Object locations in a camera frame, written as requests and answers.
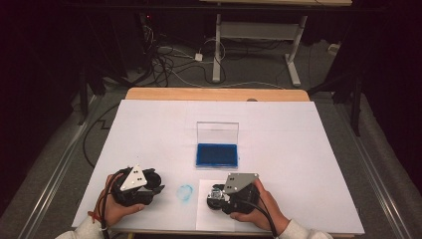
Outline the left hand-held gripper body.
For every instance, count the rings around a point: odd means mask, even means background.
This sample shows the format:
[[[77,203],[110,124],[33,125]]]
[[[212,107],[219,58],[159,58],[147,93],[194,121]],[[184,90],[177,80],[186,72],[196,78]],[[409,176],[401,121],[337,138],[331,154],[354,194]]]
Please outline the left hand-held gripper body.
[[[144,187],[146,179],[137,164],[121,170],[120,177],[112,184],[111,194],[114,200],[125,207],[134,204],[149,205],[153,196]]]

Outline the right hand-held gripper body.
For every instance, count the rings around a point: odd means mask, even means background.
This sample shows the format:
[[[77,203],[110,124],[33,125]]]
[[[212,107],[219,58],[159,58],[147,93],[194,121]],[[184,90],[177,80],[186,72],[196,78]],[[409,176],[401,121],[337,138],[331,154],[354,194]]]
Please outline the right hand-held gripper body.
[[[249,214],[258,206],[260,192],[254,185],[258,178],[258,173],[228,174],[223,192],[229,197],[233,212]]]

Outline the black round stamp cap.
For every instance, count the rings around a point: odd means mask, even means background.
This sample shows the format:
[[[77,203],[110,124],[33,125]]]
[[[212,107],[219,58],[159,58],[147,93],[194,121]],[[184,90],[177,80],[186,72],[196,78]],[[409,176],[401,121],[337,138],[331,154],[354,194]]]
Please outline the black round stamp cap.
[[[161,185],[161,177],[158,173],[144,173],[146,184],[144,187],[146,189],[148,188],[154,188]]]

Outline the small white paper sheet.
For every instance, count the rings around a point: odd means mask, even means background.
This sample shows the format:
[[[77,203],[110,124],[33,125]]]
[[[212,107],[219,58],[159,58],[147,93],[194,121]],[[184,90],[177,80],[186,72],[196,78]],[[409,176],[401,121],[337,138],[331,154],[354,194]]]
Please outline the small white paper sheet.
[[[198,231],[233,232],[235,222],[221,210],[210,209],[207,196],[214,184],[222,184],[222,180],[201,179],[198,189],[198,203],[196,216],[196,229]]]

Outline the person's left hand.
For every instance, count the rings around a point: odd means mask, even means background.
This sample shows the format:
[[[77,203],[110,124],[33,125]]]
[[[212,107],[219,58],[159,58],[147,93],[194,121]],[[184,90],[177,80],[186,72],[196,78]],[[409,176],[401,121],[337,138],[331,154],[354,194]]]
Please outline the person's left hand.
[[[105,222],[106,228],[110,228],[118,223],[123,217],[137,213],[145,207],[144,204],[134,204],[127,207],[118,204],[112,195],[106,190],[111,180],[115,181],[115,177],[112,174],[106,178],[105,187],[100,193],[95,209],[92,213],[92,217],[97,219],[99,222]]]

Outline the person's right hand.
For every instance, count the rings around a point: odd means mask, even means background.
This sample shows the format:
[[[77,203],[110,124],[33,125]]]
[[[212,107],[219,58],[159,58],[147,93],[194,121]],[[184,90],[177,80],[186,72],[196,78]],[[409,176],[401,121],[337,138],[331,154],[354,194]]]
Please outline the person's right hand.
[[[288,226],[290,220],[282,213],[276,199],[264,187],[259,179],[254,181],[260,192],[258,209],[254,209],[249,214],[233,212],[230,217],[239,222],[249,222],[263,230],[272,231],[276,229],[277,234],[281,234]]]

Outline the blue ink pad clear lid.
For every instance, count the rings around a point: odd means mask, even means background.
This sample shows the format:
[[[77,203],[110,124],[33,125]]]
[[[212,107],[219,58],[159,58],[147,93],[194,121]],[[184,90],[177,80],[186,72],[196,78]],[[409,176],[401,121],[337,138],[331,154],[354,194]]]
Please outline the blue ink pad clear lid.
[[[239,124],[237,122],[199,121],[196,129],[197,167],[238,167]]]

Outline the black metal stand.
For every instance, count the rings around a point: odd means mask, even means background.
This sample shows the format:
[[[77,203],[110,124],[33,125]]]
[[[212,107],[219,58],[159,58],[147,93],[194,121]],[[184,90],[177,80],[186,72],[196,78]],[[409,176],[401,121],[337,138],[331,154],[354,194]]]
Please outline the black metal stand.
[[[89,113],[89,102],[88,102],[88,84],[86,79],[86,68],[81,66],[79,71],[79,83],[80,83],[80,108],[81,116],[79,120],[79,125],[82,125],[88,116]]]

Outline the aluminium floor rail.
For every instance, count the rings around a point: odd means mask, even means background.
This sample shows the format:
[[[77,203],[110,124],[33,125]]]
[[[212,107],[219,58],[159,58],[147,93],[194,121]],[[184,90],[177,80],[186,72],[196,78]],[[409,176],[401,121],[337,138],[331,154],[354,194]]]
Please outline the aluminium floor rail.
[[[83,134],[87,131],[93,115],[101,104],[102,97],[92,96],[88,102],[88,114],[80,115],[74,124],[70,124],[70,133],[64,136],[67,144],[64,146],[61,155],[55,166],[51,167],[52,171],[48,176],[48,181],[42,187],[40,195],[37,197],[36,203],[31,209],[31,214],[22,227],[18,239],[33,239],[36,231],[43,218],[45,217],[54,197],[65,177],[69,165],[74,159],[74,154],[78,143],[81,141]]]
[[[375,168],[372,158],[366,150],[361,137],[357,136],[351,127],[351,120],[346,107],[343,105],[335,106],[343,123],[345,124],[354,145],[359,152],[359,160],[363,167],[363,171],[372,187],[374,194],[378,200],[384,216],[386,217],[390,227],[392,228],[396,239],[412,239],[412,235],[400,214],[396,202],[391,197],[385,184],[383,183],[377,169]]]

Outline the white metal desk frame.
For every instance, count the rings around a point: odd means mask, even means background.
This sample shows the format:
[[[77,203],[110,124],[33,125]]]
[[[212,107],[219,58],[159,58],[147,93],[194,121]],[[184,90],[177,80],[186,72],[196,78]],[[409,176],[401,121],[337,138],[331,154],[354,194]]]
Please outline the white metal desk frame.
[[[333,8],[349,7],[351,0],[201,0],[211,3],[214,7],[246,7],[247,5],[258,5],[261,7],[304,7],[306,10],[311,7]],[[284,61],[294,87],[302,83],[295,66],[295,57],[302,39],[307,23],[308,14],[302,14],[297,23],[259,23],[226,21],[222,14],[216,14],[215,42],[213,57],[212,82],[221,83],[223,76],[222,60],[226,49],[221,39],[253,39],[253,40],[278,40],[292,41],[292,49],[284,55]]]

